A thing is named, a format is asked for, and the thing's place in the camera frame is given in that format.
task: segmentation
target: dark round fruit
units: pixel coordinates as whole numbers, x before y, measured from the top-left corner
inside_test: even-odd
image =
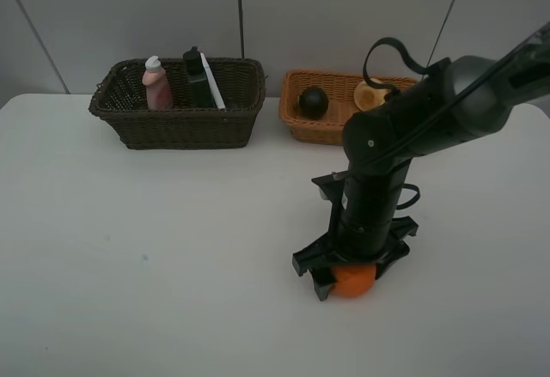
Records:
[[[319,87],[309,87],[302,92],[298,105],[304,117],[319,119],[328,109],[328,97]]]

